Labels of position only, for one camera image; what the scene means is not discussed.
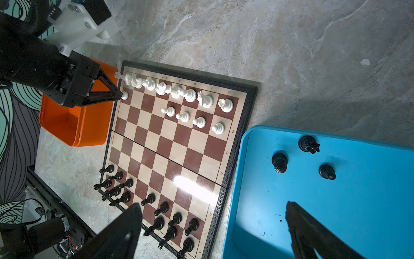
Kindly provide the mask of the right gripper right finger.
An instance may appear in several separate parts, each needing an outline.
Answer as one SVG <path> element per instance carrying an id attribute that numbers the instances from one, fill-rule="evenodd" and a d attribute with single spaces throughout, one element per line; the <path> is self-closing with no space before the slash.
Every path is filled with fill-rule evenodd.
<path id="1" fill-rule="evenodd" d="M 286 222 L 296 259 L 363 258 L 295 202 L 287 203 Z"/>

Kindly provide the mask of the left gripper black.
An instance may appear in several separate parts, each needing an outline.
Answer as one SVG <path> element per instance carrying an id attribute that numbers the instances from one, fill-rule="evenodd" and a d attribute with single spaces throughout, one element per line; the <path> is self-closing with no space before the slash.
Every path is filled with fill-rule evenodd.
<path id="1" fill-rule="evenodd" d="M 92 91 L 97 81 L 103 83 L 108 90 Z M 73 51 L 66 60 L 63 73 L 47 83 L 42 94 L 60 106 L 74 108 L 118 101 L 123 92 L 100 68 L 99 63 Z"/>

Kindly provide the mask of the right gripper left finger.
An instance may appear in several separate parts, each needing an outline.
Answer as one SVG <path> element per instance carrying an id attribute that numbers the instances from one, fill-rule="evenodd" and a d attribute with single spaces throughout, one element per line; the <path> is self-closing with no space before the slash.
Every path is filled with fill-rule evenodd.
<path id="1" fill-rule="evenodd" d="M 141 232 L 142 210 L 134 203 L 103 229 L 73 259 L 132 259 Z"/>

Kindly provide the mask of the white pawn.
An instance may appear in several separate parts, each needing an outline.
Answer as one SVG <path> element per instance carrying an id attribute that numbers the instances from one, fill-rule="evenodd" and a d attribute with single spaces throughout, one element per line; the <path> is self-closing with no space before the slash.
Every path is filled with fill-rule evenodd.
<path id="1" fill-rule="evenodd" d="M 126 91 L 123 91 L 123 92 L 122 92 L 122 96 L 121 96 L 121 99 L 122 99 L 122 100 L 127 100 L 127 99 L 128 99 L 128 97 L 129 97 L 129 94 L 128 94 L 128 92 L 126 92 Z"/>

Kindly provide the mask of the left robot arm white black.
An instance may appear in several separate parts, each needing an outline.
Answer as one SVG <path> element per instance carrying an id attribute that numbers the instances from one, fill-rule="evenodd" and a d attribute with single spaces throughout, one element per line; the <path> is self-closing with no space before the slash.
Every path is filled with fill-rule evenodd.
<path id="1" fill-rule="evenodd" d="M 1 84 L 34 87 L 60 106 L 89 106 L 122 98 L 101 65 L 76 52 L 92 37 L 109 39 L 119 27 L 104 1 L 65 7 L 31 1 L 25 19 L 1 14 Z"/>

